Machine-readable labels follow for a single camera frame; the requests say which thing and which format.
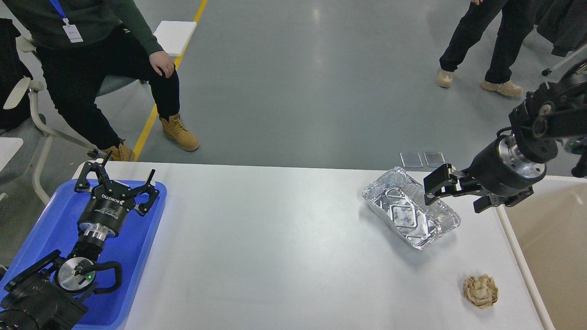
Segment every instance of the robotic arm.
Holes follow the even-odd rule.
[[[151,184],[155,170],[136,188],[109,179],[104,167],[110,155],[101,163],[86,162],[76,182],[75,192],[90,193],[90,200],[77,221],[77,243],[70,254],[63,258],[59,250],[54,250],[4,287],[8,295],[0,302],[4,308],[0,311],[0,330],[69,330],[87,312],[82,304],[87,297],[113,292],[122,284],[120,263],[98,263],[98,257],[106,240],[119,235],[129,212],[147,214],[159,191]],[[90,172],[98,179],[94,187],[86,178]],[[137,205],[135,197],[141,194],[149,199]],[[115,284],[98,288],[96,273],[109,269],[114,269]]]
[[[580,154],[575,177],[587,176],[587,60],[558,83],[545,82],[509,115],[511,127],[478,153],[471,165],[457,171],[444,164],[424,178],[424,201],[445,196],[480,196],[476,213],[492,206],[514,206],[534,192],[546,175],[546,163],[558,154],[556,141],[569,139],[565,150]]]

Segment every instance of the person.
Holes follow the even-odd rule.
[[[518,57],[522,41],[534,28],[535,0],[471,0],[469,10],[461,18],[448,48],[440,58],[440,70],[436,82],[449,88],[454,71],[465,59],[467,51],[475,45],[481,35],[501,11],[501,25],[491,58],[489,70],[481,88],[505,96],[519,96],[524,90],[510,80],[512,66]]]
[[[3,0],[29,30],[58,113],[112,159],[133,161],[96,106],[106,75],[148,80],[165,137],[185,151],[200,142],[180,121],[179,77],[133,0]]]

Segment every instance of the tan boot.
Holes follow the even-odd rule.
[[[166,138],[175,140],[185,151],[196,151],[200,147],[198,138],[193,135],[190,131],[185,129],[184,125],[180,122],[180,115],[174,115],[169,117],[169,122],[163,118],[161,125],[163,125],[163,135]]]
[[[445,70],[438,70],[438,75],[436,76],[436,83],[442,88],[450,88],[453,85],[453,77],[454,72],[445,71]]]
[[[102,150],[104,153],[108,153],[108,151],[112,151],[112,155],[110,156],[110,160],[115,161],[134,161],[134,153],[130,150],[129,147],[120,143],[118,148],[115,146],[109,147],[108,149]]]
[[[489,90],[490,92],[498,92],[505,96],[520,96],[524,92],[522,87],[514,85],[511,80],[505,83],[489,83],[483,81],[481,83],[481,88]]]

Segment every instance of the aluminum foil tray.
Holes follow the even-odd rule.
[[[424,204],[424,187],[394,167],[363,190],[369,207],[412,247],[422,250],[457,228],[461,218],[442,201]]]

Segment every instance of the shoelace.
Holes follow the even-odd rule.
[[[180,122],[179,119],[174,119],[173,122],[171,124],[169,124],[169,127],[171,128],[171,131],[175,134],[177,134],[180,131],[185,129],[185,127],[183,126],[183,124]]]
[[[112,153],[112,155],[110,155],[110,158],[112,160],[115,160],[115,161],[120,161],[123,158],[122,157],[122,149],[121,148],[116,148],[116,150],[118,150],[118,152]]]

